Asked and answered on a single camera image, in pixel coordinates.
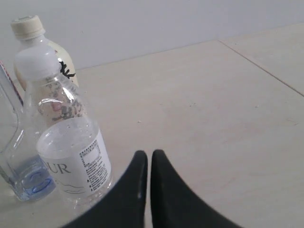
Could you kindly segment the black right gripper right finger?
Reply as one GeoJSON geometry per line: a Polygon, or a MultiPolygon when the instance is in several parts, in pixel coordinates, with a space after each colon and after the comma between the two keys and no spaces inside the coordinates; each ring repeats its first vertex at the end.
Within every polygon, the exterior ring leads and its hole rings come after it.
{"type": "Polygon", "coordinates": [[[238,228],[198,197],[176,172],[163,150],[151,165],[151,214],[154,228],[238,228]]]}

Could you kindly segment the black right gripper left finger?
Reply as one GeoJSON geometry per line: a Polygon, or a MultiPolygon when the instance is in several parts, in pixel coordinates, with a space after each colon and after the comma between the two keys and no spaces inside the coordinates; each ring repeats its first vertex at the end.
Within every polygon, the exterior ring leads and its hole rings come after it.
{"type": "Polygon", "coordinates": [[[90,210],[66,228],[143,228],[147,194],[148,158],[136,151],[124,174],[90,210]]]}

